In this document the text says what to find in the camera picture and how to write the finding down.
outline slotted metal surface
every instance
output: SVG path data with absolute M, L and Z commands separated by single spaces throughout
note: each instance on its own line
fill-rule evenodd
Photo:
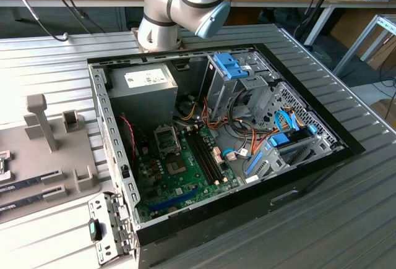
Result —
M 190 32 L 183 36 L 188 48 L 265 43 L 367 150 L 313 193 L 159 268 L 393 268 L 394 131 L 274 25 L 224 27 L 209 40 Z M 23 96 L 31 93 L 46 95 L 50 117 L 64 108 L 77 109 L 88 121 L 95 162 L 106 178 L 86 59 L 137 52 L 128 33 L 77 35 L 65 44 L 50 38 L 0 40 L 1 82 L 7 83 L 0 94 L 7 88 L 8 94 L 1 95 L 17 110 L 6 121 L 0 116 L 1 127 L 23 124 Z M 103 188 L 111 189 L 110 182 Z M 86 227 L 87 200 L 0 225 L 2 263 L 16 268 L 98 268 Z M 134 262 L 124 258 L 110 268 L 134 268 Z

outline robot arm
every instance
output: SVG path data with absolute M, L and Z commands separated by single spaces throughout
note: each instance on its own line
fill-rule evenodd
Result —
M 169 51 L 181 43 L 182 26 L 201 38 L 210 38 L 230 12 L 223 0 L 144 0 L 144 18 L 138 41 L 148 51 Z

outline cardboard box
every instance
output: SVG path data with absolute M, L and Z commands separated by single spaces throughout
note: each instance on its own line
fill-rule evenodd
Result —
M 375 102 L 371 105 L 372 110 L 374 110 L 380 117 L 385 118 L 386 112 L 388 111 L 390 99 L 383 99 Z M 392 106 L 386 121 L 396 129 L 396 99 L 394 99 Z

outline blue plastic clip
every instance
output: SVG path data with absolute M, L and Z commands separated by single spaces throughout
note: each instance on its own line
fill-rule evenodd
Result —
M 217 64 L 226 72 L 229 79 L 240 79 L 241 77 L 248 77 L 249 73 L 243 71 L 229 53 L 215 54 Z
M 288 143 L 289 138 L 284 133 L 280 133 L 269 138 L 269 142 L 273 147 L 279 147 L 282 144 Z
M 309 125 L 308 129 L 311 131 L 312 134 L 316 134 L 317 133 L 317 127 L 315 125 Z

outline floor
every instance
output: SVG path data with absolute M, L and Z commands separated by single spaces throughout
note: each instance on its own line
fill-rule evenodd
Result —
M 137 27 L 142 17 L 141 8 L 84 8 L 89 17 L 99 24 L 106 32 L 128 31 L 128 27 Z M 35 8 L 40 20 L 48 27 L 51 33 L 62 35 L 64 32 L 68 34 L 81 34 L 84 31 L 81 26 L 75 21 L 71 14 L 63 7 L 54 8 Z M 36 24 L 26 8 L 19 8 L 21 22 L 15 22 L 12 12 L 9 8 L 0 7 L 0 38 L 17 38 L 29 36 L 44 36 L 46 33 Z M 295 10 L 276 9 L 274 16 L 276 23 L 284 27 L 290 33 L 299 24 L 299 18 L 303 11 L 296 12 Z M 259 17 L 259 23 L 270 23 L 265 14 Z M 86 22 L 87 28 L 95 33 L 100 30 L 93 24 Z M 317 38 L 314 44 L 313 54 L 317 56 L 328 68 L 333 69 L 341 60 L 343 55 L 347 52 L 347 48 L 339 43 L 335 38 L 329 36 L 321 36 Z M 396 67 L 392 70 L 383 70 L 387 73 L 387 77 L 396 76 Z M 350 73 L 345 78 L 344 82 L 349 87 L 371 84 L 379 81 L 379 72 L 373 70 L 371 66 L 361 62 L 355 56 L 349 65 L 344 70 L 343 75 Z

